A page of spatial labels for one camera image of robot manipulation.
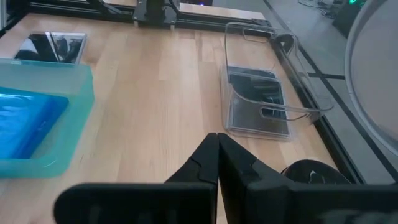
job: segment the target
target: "wooden tabletop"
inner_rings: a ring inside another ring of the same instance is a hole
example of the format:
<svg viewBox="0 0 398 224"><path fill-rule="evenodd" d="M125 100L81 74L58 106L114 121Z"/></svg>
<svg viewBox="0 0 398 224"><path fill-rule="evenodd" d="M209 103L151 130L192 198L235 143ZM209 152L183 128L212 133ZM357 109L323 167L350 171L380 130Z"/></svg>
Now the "wooden tabletop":
<svg viewBox="0 0 398 224"><path fill-rule="evenodd" d="M81 63L93 71L95 103L66 173L0 180L1 223L53 223L54 200L77 183L163 182L207 133L225 132L222 33L29 14L0 39L0 57L12 58L32 31L87 33ZM335 166L313 126L291 142L233 138L277 171L307 158ZM220 198L218 223L226 223Z"/></svg>

